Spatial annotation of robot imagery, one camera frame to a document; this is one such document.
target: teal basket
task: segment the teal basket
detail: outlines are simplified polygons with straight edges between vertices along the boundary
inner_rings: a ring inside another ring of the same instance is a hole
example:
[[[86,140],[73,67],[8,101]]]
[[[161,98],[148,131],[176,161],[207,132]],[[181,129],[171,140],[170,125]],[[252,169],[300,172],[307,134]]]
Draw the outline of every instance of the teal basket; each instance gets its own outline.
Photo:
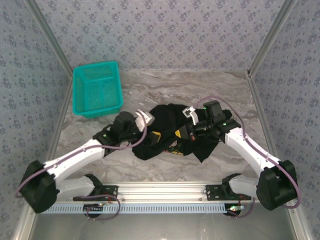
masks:
[[[90,119],[117,114],[123,104],[117,62],[93,63],[73,70],[72,109],[75,115]]]

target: black garment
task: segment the black garment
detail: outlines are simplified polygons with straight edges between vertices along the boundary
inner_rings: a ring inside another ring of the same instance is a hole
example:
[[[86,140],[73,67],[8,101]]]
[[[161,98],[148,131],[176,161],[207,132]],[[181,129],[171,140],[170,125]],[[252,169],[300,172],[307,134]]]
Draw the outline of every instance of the black garment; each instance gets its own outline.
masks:
[[[153,108],[150,113],[154,116],[155,120],[148,127],[147,132],[160,132],[160,141],[152,146],[146,146],[142,142],[142,144],[132,148],[134,155],[139,159],[148,160],[163,151],[168,150],[168,152],[172,152],[170,146],[177,141],[179,154],[186,156],[193,153],[201,163],[209,157],[211,152],[218,145],[218,138],[210,137],[210,139],[208,139],[201,136],[195,141],[191,141],[178,138],[175,135],[176,130],[182,128],[187,123],[192,122],[191,118],[186,118],[182,113],[186,107],[187,106],[185,105],[170,103],[169,105],[157,105]],[[195,112],[198,115],[199,121],[206,119],[205,110],[196,109]],[[230,119],[232,116],[229,110],[223,110],[223,113],[225,114],[226,119]]]

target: purple cable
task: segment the purple cable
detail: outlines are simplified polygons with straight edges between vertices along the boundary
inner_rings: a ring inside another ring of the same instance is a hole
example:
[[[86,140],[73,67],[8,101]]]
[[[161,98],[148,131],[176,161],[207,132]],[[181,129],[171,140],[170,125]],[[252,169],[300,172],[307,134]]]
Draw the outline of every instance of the purple cable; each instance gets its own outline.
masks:
[[[256,199],[253,197],[252,198],[252,204],[251,204],[251,207],[249,209],[249,211],[241,216],[238,216],[236,213],[232,212],[232,211],[227,211],[229,214],[232,214],[234,216],[229,216],[230,218],[232,219],[243,219],[245,218],[246,216],[248,216],[250,213],[252,213],[252,211],[254,210],[255,208],[255,202],[256,202]]]
[[[93,208],[95,208],[94,206],[89,207],[89,208],[86,210],[86,216],[87,216],[87,218],[90,219],[90,220],[107,221],[107,220],[114,219],[114,218],[115,218],[116,216],[118,216],[119,213],[120,213],[121,203],[120,203],[119,199],[118,199],[116,196],[112,196],[112,195],[109,195],[109,194],[101,194],[101,195],[95,195],[95,196],[79,196],[79,198],[81,198],[81,199],[111,198],[111,199],[116,200],[116,202],[118,203],[118,210],[116,211],[116,213],[113,214],[112,216],[107,216],[107,217],[99,217],[99,218],[89,217],[89,212],[90,212]]]
[[[68,159],[82,153],[83,151],[86,151],[86,150],[89,150],[89,149],[94,149],[94,148],[103,148],[103,149],[115,149],[115,150],[123,150],[123,149],[131,149],[137,145],[139,145],[146,137],[147,135],[147,123],[146,123],[146,120],[143,116],[143,114],[138,110],[138,114],[140,114],[140,116],[142,117],[142,120],[143,120],[143,124],[144,124],[144,129],[143,129],[143,133],[142,133],[142,137],[134,144],[132,145],[129,145],[129,146],[109,146],[109,145],[92,145],[92,146],[88,146],[88,147],[85,147],[81,150],[78,150],[62,159],[60,159],[59,161],[57,161],[55,164],[53,165],[50,165],[50,166],[47,166],[43,169],[41,169],[40,171],[37,171],[35,172],[34,174],[30,175],[29,177],[27,177],[19,186],[18,188],[16,189],[14,195],[16,198],[22,198],[22,196],[19,196],[19,192],[20,190],[33,178],[35,178],[36,176],[46,172],[47,170],[49,169],[52,169],[58,165],[60,165],[61,163],[67,161]]]
[[[275,165],[281,172],[283,172],[283,174],[290,180],[291,184],[293,185],[295,191],[296,191],[296,195],[297,195],[297,201],[295,203],[295,205],[293,206],[287,206],[284,205],[284,208],[287,209],[295,209],[297,208],[300,204],[301,204],[301,192],[300,189],[298,187],[298,185],[296,184],[296,181],[290,176],[290,174],[283,168],[281,167],[277,162],[275,162],[274,160],[270,159],[267,155],[265,155],[263,152],[261,152],[259,149],[257,149],[248,138],[246,138],[247,133],[246,133],[246,125],[245,122],[243,121],[242,117],[237,113],[237,111],[227,102],[225,101],[223,98],[219,97],[219,96],[215,96],[215,95],[211,95],[211,96],[206,96],[202,99],[200,99],[195,105],[193,105],[194,108],[196,108],[197,105],[199,105],[202,101],[206,100],[206,99],[218,99],[222,102],[224,102],[233,112],[234,114],[239,118],[241,125],[242,125],[242,131],[243,131],[243,137],[244,140],[248,143],[248,145],[255,150],[258,154],[260,154],[263,158],[265,158],[267,161],[269,161],[270,163],[272,163],[273,165]]]

